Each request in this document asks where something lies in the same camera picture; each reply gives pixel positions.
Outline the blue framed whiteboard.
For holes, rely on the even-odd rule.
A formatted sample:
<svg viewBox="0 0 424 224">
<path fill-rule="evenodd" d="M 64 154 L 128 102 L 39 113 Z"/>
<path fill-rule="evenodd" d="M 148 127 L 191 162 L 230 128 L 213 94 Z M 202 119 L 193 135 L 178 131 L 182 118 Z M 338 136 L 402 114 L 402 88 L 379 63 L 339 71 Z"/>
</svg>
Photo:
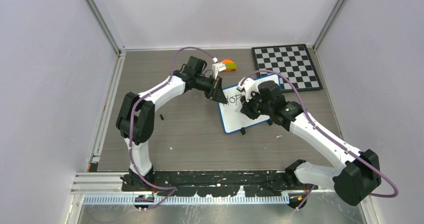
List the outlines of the blue framed whiteboard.
<svg viewBox="0 0 424 224">
<path fill-rule="evenodd" d="M 223 130 L 226 134 L 231 134 L 240 131 L 242 128 L 249 128 L 260 123 L 267 122 L 270 117 L 260 115 L 257 119 L 250 119 L 240 112 L 242 108 L 241 97 L 243 92 L 237 90 L 238 84 L 226 87 L 223 89 L 227 104 L 218 103 L 218 109 L 223 125 Z"/>
</svg>

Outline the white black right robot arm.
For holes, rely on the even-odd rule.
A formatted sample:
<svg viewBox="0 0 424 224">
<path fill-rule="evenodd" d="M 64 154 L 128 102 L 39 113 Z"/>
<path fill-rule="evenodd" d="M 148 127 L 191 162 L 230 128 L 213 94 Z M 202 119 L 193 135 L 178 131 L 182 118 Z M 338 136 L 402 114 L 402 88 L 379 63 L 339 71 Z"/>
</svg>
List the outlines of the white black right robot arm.
<svg viewBox="0 0 424 224">
<path fill-rule="evenodd" d="M 378 155 L 345 143 L 318 123 L 296 101 L 286 101 L 274 81 L 240 81 L 236 89 L 242 96 L 240 112 L 249 119 L 268 116 L 271 121 L 300 137 L 330 163 L 315 165 L 299 159 L 285 169 L 285 182 L 291 189 L 313 184 L 330 189 L 347 204 L 356 206 L 382 183 Z"/>
</svg>

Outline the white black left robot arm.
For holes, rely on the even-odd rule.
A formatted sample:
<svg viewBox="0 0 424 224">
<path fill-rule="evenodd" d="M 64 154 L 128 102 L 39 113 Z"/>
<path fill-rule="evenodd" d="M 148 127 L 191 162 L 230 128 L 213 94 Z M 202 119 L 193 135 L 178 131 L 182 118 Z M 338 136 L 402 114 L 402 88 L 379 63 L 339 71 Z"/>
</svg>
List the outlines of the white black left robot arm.
<svg viewBox="0 0 424 224">
<path fill-rule="evenodd" d="M 173 98 L 192 89 L 202 91 L 208 100 L 227 104 L 219 72 L 227 67 L 216 61 L 211 66 L 212 74 L 203 73 L 207 62 L 191 56 L 181 69 L 174 70 L 167 79 L 155 87 L 139 94 L 125 95 L 116 128 L 126 142 L 131 181 L 141 191 L 148 191 L 154 183 L 153 165 L 149 157 L 149 139 L 155 126 L 156 111 Z"/>
</svg>

